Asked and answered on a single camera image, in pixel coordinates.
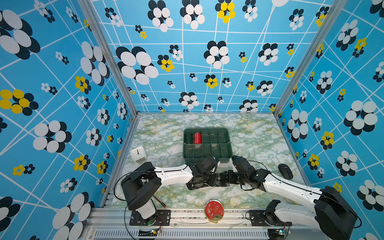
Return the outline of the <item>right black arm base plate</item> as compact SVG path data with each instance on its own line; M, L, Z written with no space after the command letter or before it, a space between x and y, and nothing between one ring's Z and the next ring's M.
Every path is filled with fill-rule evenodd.
M291 227L291 222L282 222L274 214L267 213L265 210L250 210L246 213L246 219L253 227Z

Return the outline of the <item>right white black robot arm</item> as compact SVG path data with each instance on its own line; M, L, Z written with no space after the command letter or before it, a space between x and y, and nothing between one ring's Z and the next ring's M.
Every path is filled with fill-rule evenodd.
M247 159L232 156L241 183L253 189L281 195L295 206L274 202L272 220L292 222L321 230L332 240L349 240L359 221L357 213L334 188L312 188L282 179L266 169L256 170Z

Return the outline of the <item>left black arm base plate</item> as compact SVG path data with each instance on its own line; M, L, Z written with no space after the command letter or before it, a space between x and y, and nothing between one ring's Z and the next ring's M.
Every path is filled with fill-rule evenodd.
M138 211L132 211L130 226L169 226L171 210L158 210L156 214L144 219Z

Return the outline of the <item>black grey argyle sock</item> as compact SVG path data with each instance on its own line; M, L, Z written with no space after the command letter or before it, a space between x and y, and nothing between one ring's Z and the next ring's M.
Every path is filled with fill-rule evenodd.
M202 189L207 187L228 187L229 185L230 184L227 180L220 179L220 178L208 178L207 180L204 180L204 181L188 182L186 184L189 190L197 190L197 189Z

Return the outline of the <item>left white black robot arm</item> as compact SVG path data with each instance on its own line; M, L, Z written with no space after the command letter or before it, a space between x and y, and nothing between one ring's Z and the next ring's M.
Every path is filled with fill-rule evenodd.
M159 188L186 184L189 190L210 187L219 175L215 173L220 161L207 157L200 162L184 164L173 168L154 167L145 162L121 180L121 188L130 211L137 211L145 220L157 215L152 201Z

